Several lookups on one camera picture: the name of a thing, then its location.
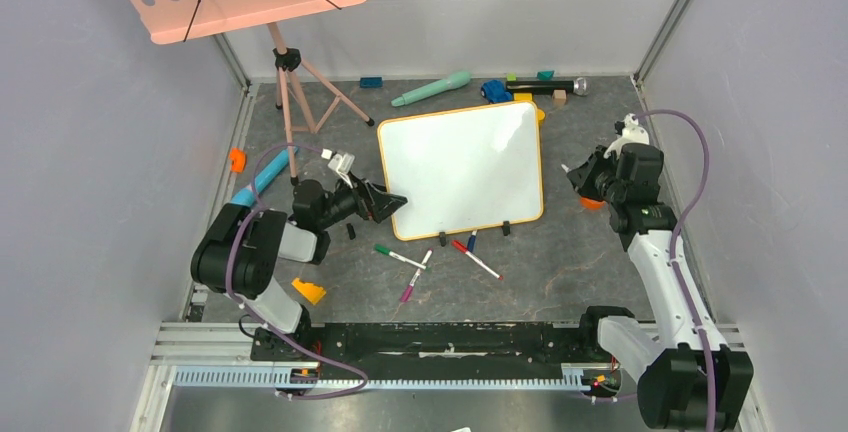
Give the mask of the yellow-framed whiteboard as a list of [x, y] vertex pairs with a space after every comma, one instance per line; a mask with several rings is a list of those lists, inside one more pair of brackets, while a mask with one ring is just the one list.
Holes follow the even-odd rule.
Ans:
[[395, 118], [377, 128], [385, 185], [414, 241], [521, 224], [544, 212], [540, 111], [513, 101]]

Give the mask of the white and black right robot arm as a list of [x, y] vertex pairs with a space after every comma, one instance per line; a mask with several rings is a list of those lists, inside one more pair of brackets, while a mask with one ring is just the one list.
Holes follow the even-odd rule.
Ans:
[[659, 199], [664, 154], [629, 143], [597, 147], [567, 177], [583, 199], [610, 210], [610, 227], [636, 267], [654, 314], [649, 335], [626, 312], [596, 308], [597, 322], [577, 334], [591, 360], [609, 354], [636, 382], [652, 429], [729, 431], [736, 427], [754, 376], [747, 353], [734, 350], [700, 298], [675, 234], [675, 211]]

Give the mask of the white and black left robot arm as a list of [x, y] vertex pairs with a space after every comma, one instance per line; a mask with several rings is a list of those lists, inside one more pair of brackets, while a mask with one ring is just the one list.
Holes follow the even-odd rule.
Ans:
[[331, 238], [327, 229], [352, 215], [380, 223], [408, 199], [354, 175], [329, 191], [316, 180], [294, 186], [292, 213], [223, 206], [193, 253], [192, 280], [227, 295], [261, 324], [277, 330], [275, 344], [290, 359], [306, 357], [314, 333], [305, 308], [274, 278], [280, 259], [318, 265]]

